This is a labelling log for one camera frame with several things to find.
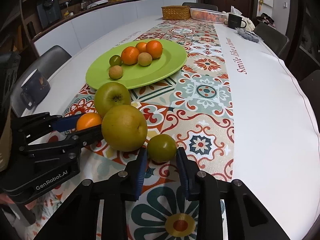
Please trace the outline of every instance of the mug handle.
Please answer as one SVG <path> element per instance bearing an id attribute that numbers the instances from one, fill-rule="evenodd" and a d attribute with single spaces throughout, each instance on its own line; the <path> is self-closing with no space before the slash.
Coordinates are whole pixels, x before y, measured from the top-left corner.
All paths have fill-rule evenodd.
<path id="1" fill-rule="evenodd" d="M 244 26 L 244 27 L 241 27 L 241 25 L 240 25 L 240 28 L 245 28 L 245 27 L 247 27 L 247 22 L 244 21 L 244 20 L 241 20 L 241 21 L 245 23 L 245 26 Z"/>
<path id="2" fill-rule="evenodd" d="M 31 110 L 33 108 L 35 103 L 33 102 L 32 98 L 27 93 L 22 91 L 20 94 L 20 98 L 28 110 Z"/>

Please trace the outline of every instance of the plate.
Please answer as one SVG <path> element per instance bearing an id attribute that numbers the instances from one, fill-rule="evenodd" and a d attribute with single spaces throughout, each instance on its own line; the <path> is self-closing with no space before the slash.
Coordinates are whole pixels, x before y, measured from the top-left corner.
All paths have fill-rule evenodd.
<path id="1" fill-rule="evenodd" d="M 98 57 L 88 68 L 85 75 L 87 84 L 98 89 L 108 82 L 119 82 L 127 89 L 138 88 L 162 80 L 176 73 L 186 62 L 187 52 L 181 45 L 167 40 L 160 41 L 163 46 L 163 52 L 159 59 L 154 59 L 149 66 L 141 65 L 122 65 L 123 76 L 117 80 L 109 78 L 109 59 L 113 55 L 121 55 L 122 51 L 128 47 L 135 47 L 139 42 L 148 42 L 151 40 L 132 41 L 110 49 Z"/>

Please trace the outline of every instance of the white tabletop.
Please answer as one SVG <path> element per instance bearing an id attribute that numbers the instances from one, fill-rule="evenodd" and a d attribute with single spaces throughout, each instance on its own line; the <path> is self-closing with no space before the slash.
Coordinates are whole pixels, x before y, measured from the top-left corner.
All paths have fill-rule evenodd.
<path id="1" fill-rule="evenodd" d="M 49 79 L 51 90 L 33 113 L 61 114 L 98 56 L 160 22 L 159 17 L 137 20 L 81 50 Z M 310 103 L 265 44 L 244 40 L 222 24 L 215 28 L 233 101 L 233 179 L 249 187 L 291 240 L 302 239 L 319 215 L 320 200 L 320 135 Z"/>

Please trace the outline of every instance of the floral pattern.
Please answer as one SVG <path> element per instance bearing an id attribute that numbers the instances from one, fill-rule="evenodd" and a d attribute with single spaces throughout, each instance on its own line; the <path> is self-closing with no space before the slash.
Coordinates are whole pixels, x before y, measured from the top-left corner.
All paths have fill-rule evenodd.
<path id="1" fill-rule="evenodd" d="M 135 32 L 119 44 L 140 33 Z M 228 73 L 214 24 L 166 20 L 140 35 L 136 40 L 167 39 L 187 51 L 187 61 L 175 74 L 153 84 L 130 90 L 132 106 L 144 115 L 148 141 L 165 133 L 183 147 L 190 160 L 216 179 L 231 181 L 233 171 L 234 126 Z M 85 84 L 63 116 L 95 112 L 95 90 Z M 65 138 L 53 132 L 49 141 Z M 138 151 L 120 152 L 105 140 L 83 148 L 80 169 L 75 177 L 39 198 L 35 207 L 37 222 L 28 228 L 25 239 L 32 240 L 54 211 L 86 178 L 108 179 L 134 160 Z M 196 239 L 198 202 L 183 196 L 175 159 L 167 163 L 148 160 L 142 195 L 135 203 L 126 203 L 130 240 Z M 224 238 L 227 224 L 221 201 Z M 97 239 L 101 238 L 102 216 L 98 217 Z"/>

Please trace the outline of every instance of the wall thermostat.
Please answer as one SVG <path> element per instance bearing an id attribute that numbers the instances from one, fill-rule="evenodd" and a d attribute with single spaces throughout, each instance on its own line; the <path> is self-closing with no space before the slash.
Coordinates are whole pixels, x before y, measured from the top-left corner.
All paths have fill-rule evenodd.
<path id="1" fill-rule="evenodd" d="M 263 3 L 265 3 L 266 5 L 269 5 L 269 6 L 273 7 L 273 0 L 263 0 Z"/>

